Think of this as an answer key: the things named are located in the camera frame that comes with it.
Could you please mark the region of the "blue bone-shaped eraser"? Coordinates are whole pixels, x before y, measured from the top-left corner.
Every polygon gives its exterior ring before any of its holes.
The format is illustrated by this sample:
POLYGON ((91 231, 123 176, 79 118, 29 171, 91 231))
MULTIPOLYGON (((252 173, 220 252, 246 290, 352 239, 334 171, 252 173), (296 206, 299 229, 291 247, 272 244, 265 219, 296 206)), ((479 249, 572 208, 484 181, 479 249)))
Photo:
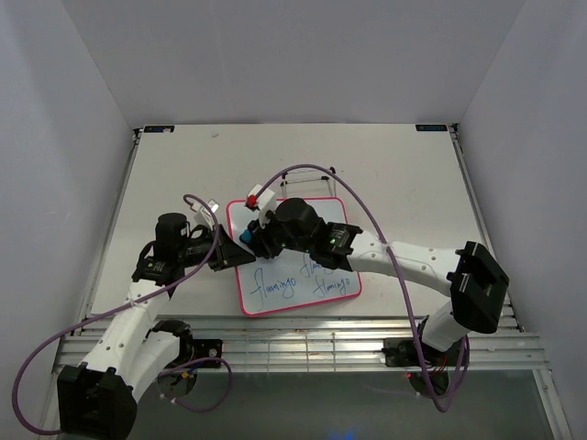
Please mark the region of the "blue bone-shaped eraser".
POLYGON ((239 240, 241 243, 249 246, 250 243, 252 242, 253 236, 252 233, 246 229, 242 232, 242 234, 239 236, 239 240))

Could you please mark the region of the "pink-framed whiteboard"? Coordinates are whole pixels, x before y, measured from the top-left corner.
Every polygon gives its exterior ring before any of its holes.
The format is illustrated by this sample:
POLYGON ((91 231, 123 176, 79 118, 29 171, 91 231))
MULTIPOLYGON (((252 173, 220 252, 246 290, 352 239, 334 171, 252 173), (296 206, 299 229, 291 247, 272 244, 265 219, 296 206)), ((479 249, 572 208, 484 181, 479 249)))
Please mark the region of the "pink-framed whiteboard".
MULTIPOLYGON (((337 197, 305 198, 326 221, 347 223, 344 203, 337 197)), ((226 208, 228 233, 239 241, 256 215, 233 200, 226 208)), ((258 258, 235 269, 242 313, 259 317, 308 306, 349 300, 360 296, 362 282, 356 272, 326 269, 307 254, 284 250, 277 258, 258 258)))

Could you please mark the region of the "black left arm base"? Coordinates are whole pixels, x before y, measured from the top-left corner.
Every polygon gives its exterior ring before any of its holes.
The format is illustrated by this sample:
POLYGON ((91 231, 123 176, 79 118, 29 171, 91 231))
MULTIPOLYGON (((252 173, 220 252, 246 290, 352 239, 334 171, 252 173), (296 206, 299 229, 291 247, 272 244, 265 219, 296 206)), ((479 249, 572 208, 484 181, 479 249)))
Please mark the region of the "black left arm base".
POLYGON ((179 342, 178 356, 166 368, 174 368, 197 358, 216 358, 222 356, 221 339, 195 338, 192 328, 184 321, 163 320, 152 328, 154 333, 172 334, 179 342))

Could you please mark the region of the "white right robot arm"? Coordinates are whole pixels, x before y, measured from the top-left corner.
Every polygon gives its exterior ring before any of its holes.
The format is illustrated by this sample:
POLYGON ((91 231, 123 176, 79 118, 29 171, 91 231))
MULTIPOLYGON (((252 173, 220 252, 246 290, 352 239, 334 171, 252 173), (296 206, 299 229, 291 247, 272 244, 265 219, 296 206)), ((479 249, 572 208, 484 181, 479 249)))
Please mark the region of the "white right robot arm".
POLYGON ((388 244, 356 225, 325 221, 301 198, 260 214, 239 239, 258 258, 303 252, 326 269, 391 276, 446 296, 447 303, 417 329, 415 355, 426 364, 437 363, 470 332, 495 333, 510 283, 481 243, 458 249, 388 244))

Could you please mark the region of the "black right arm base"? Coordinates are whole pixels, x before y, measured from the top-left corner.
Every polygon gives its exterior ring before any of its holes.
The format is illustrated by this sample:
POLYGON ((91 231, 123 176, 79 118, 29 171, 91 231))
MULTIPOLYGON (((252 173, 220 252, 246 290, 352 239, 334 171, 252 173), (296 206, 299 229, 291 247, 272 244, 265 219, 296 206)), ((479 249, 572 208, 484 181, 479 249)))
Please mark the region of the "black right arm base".
MULTIPOLYGON (((438 352, 426 345, 422 345, 422 349, 432 390, 439 398, 447 397, 450 386, 449 367, 456 367, 461 360, 460 374, 465 372, 470 360, 469 344, 465 343, 463 346, 461 342, 454 343, 447 352, 438 352)), ((420 368, 413 339, 385 338, 382 352, 388 368, 420 368)))

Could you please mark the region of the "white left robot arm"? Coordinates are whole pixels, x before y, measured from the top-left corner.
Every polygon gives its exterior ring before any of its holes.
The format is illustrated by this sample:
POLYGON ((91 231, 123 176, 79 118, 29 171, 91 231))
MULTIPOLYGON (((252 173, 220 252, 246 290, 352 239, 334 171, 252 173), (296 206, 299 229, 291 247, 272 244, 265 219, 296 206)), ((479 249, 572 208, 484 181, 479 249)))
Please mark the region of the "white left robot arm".
POLYGON ((138 402, 167 367, 194 357, 190 326, 159 320, 175 291, 173 283, 202 262, 214 270, 249 264, 254 256, 223 226, 198 225, 193 237, 184 214, 159 217, 155 238, 140 252, 124 302, 95 347, 57 380, 61 430, 93 439, 125 439, 138 402))

